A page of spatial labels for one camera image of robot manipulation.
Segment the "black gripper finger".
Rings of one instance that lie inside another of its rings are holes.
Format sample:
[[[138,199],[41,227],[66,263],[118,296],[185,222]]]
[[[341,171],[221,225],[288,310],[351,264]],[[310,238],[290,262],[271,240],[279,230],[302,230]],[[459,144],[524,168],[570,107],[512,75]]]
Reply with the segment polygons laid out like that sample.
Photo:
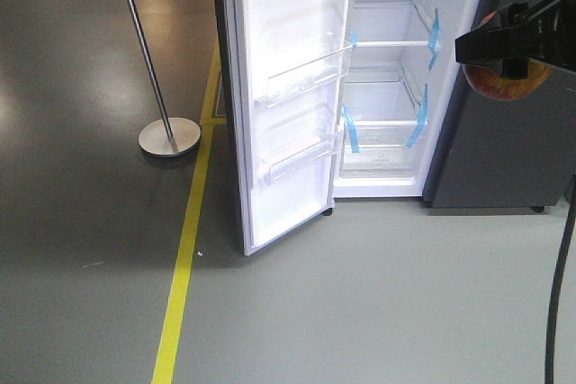
[[[513,81],[528,78],[531,31],[527,12],[528,3],[508,4],[454,41],[455,60],[468,81],[480,81],[483,76]]]

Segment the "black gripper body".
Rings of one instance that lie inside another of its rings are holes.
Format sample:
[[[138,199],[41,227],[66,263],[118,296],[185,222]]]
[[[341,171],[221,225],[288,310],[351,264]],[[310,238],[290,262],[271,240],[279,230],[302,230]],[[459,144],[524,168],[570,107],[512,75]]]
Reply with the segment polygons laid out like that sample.
[[[543,0],[526,11],[526,57],[575,73],[575,0]]]

